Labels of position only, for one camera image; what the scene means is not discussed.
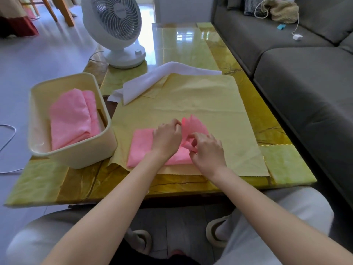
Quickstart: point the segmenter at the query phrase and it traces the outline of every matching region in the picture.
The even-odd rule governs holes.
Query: coffee table
[[[235,78],[256,140],[270,172],[269,177],[243,177],[256,188],[280,188],[316,182],[291,141],[257,90],[210,23],[153,24],[139,37],[146,61],[133,69],[107,65],[101,53],[89,61],[85,72],[94,74],[103,95],[154,68],[177,61],[198,68],[219,69]],[[114,112],[114,105],[107,104]],[[71,169],[33,156],[5,203],[9,207],[91,203],[102,200],[128,172],[103,160],[83,169]],[[220,192],[203,176],[158,174],[149,197]]]

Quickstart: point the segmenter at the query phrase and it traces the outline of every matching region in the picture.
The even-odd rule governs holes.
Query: plastic bin
[[[106,128],[97,136],[52,151],[49,108],[62,93],[74,88],[95,93],[97,109],[101,112],[99,115],[103,117]],[[90,73],[45,81],[31,89],[28,146],[35,156],[48,157],[75,169],[109,158],[117,148],[111,124],[97,81]]]

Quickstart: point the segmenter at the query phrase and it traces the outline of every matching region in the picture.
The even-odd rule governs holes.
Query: wall
[[[156,23],[211,22],[213,0],[154,0]]]

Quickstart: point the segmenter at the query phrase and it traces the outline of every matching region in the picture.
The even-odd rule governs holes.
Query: pink paper in bin
[[[49,116],[53,151],[100,133],[96,100],[90,90],[62,94],[51,105]]]
[[[193,139],[188,139],[188,135],[194,132],[208,135],[207,128],[201,123],[199,119],[191,115],[189,119],[183,118],[182,126],[182,140],[180,147],[175,155],[173,155],[165,164],[166,165],[185,165],[192,164],[189,156],[189,150],[197,151],[191,145]],[[153,129],[136,129],[131,146],[129,157],[127,159],[127,167],[135,167],[142,161],[145,154],[151,151],[153,142]]]

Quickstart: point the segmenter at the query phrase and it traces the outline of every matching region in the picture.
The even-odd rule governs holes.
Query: white electric fan
[[[135,0],[82,0],[83,24],[91,37],[107,48],[109,65],[129,69],[146,57],[143,46],[134,44],[141,31],[141,12]]]

